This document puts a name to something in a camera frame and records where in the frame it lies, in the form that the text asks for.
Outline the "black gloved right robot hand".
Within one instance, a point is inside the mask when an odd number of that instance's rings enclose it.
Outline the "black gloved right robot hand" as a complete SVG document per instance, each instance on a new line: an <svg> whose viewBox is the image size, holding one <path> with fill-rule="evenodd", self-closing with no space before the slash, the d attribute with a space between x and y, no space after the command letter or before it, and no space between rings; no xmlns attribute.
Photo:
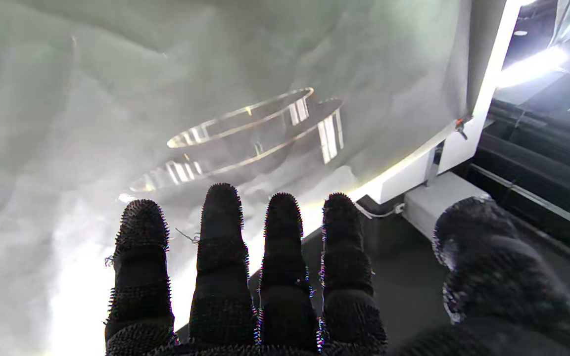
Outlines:
<svg viewBox="0 0 570 356"><path fill-rule="evenodd" d="M374 301L358 209L341 192L323 206L323 315L311 303L294 196L272 196L264 227L260 307L247 285L242 205L233 185L208 190L197 244L189 340L174 333L168 227L151 200L122 214L111 261L108 356L570 356L570 295L490 198L468 197L437 219L432 247L448 270L450 324L390 349Z"/></svg>

